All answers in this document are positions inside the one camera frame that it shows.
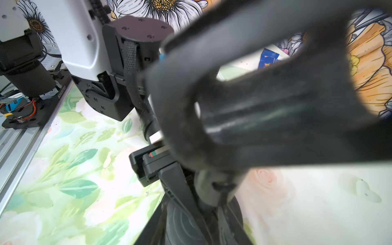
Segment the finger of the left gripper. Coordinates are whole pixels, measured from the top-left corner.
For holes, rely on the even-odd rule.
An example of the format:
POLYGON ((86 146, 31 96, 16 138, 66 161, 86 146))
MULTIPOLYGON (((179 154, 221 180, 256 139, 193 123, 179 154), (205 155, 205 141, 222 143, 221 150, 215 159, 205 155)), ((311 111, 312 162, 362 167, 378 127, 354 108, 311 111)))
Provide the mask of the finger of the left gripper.
POLYGON ((219 207, 217 216, 220 245, 253 245, 229 205, 219 207))

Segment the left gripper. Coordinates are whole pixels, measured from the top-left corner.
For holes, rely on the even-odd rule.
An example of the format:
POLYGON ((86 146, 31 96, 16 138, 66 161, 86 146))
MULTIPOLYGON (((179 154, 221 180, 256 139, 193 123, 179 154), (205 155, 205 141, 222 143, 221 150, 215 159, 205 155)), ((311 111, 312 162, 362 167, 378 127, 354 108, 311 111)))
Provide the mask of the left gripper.
POLYGON ((152 144, 129 155, 131 167, 142 186, 160 180, 168 195, 196 224, 205 245, 212 245, 209 227, 198 208, 181 166, 164 144, 152 144))

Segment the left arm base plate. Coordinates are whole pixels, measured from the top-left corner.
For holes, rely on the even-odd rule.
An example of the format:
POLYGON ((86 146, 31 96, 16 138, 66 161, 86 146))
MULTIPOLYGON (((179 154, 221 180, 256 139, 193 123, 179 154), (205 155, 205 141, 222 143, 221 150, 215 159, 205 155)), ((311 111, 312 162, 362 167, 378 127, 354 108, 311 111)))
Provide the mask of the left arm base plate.
POLYGON ((71 82, 68 69, 62 69, 59 72, 50 71, 50 75, 62 86, 59 92, 47 100, 35 98, 30 102, 24 103, 21 107, 14 110, 10 116, 3 117, 4 122, 1 123, 3 128, 16 130, 42 127, 49 121, 60 100, 65 98, 66 90, 71 82))

